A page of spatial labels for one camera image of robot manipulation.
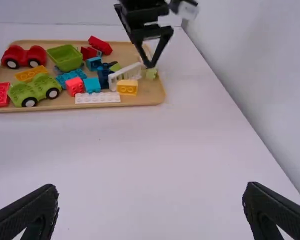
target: green lego brick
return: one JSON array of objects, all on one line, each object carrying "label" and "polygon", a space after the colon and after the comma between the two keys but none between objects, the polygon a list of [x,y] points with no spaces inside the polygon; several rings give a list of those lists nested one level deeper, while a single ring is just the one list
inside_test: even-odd
[{"label": "green lego brick", "polygon": [[119,71],[120,69],[122,69],[122,67],[120,66],[119,63],[116,63],[115,65],[111,66],[109,69],[113,72],[116,72],[116,71]]},{"label": "green lego brick", "polygon": [[157,76],[158,70],[155,68],[148,68],[145,70],[145,78],[146,79],[155,79]]},{"label": "green lego brick", "polygon": [[72,45],[62,45],[46,50],[48,56],[63,72],[78,69],[83,61],[82,54]]}]

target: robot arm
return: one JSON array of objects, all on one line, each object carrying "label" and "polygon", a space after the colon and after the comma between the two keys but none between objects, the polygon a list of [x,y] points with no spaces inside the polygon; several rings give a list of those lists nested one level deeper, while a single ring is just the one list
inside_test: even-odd
[{"label": "robot arm", "polygon": [[[198,13],[198,3],[195,0],[171,0],[169,4],[165,0],[119,0],[119,2],[114,5],[114,9],[147,68],[156,66],[162,51],[174,34],[171,26],[158,25],[158,17],[168,15],[169,9],[187,20],[194,19]],[[143,42],[149,39],[160,39],[151,60],[142,47]]]}]

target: toy car wheel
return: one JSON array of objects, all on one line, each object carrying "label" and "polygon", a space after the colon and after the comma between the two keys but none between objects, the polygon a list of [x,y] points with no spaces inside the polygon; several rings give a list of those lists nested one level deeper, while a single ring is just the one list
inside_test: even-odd
[{"label": "toy car wheel", "polygon": [[46,98],[47,99],[56,99],[60,94],[60,91],[58,88],[56,87],[53,87],[53,88],[50,88],[48,91],[46,91]]},{"label": "toy car wheel", "polygon": [[38,61],[37,59],[32,58],[32,59],[29,59],[28,65],[30,68],[35,68],[35,67],[38,67],[39,65],[41,65],[41,62]]},{"label": "toy car wheel", "polygon": [[10,69],[18,69],[20,67],[19,63],[12,58],[5,60],[5,65]]},{"label": "toy car wheel", "polygon": [[35,107],[38,104],[38,100],[35,97],[27,97],[25,100],[22,101],[21,106],[24,108],[31,108]]}]

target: green lego bucket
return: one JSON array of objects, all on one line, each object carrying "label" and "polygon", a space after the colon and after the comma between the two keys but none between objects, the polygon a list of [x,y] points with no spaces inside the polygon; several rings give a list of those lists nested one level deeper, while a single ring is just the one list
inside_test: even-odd
[{"label": "green lego bucket", "polygon": [[72,45],[62,45],[46,50],[51,60],[63,72],[70,72],[80,68],[83,56]]}]

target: light green lego piece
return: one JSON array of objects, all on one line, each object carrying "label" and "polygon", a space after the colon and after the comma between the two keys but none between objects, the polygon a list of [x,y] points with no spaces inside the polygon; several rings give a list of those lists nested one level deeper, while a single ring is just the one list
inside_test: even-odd
[{"label": "light green lego piece", "polygon": [[111,66],[109,69],[113,72],[116,72],[116,71],[119,71],[120,69],[122,69],[122,67],[120,66],[119,63],[116,63],[115,65]]},{"label": "light green lego piece", "polygon": [[146,79],[155,79],[157,76],[158,70],[155,68],[148,68],[145,70],[145,78]]},{"label": "light green lego piece", "polygon": [[18,81],[10,86],[8,96],[16,107],[22,107],[22,102],[27,98],[35,98],[39,102],[47,98],[48,90],[56,88],[62,91],[61,85],[47,73],[35,75],[31,82]]},{"label": "light green lego piece", "polygon": [[83,61],[82,54],[70,44],[49,48],[46,52],[55,65],[63,72],[70,72],[80,68]]}]

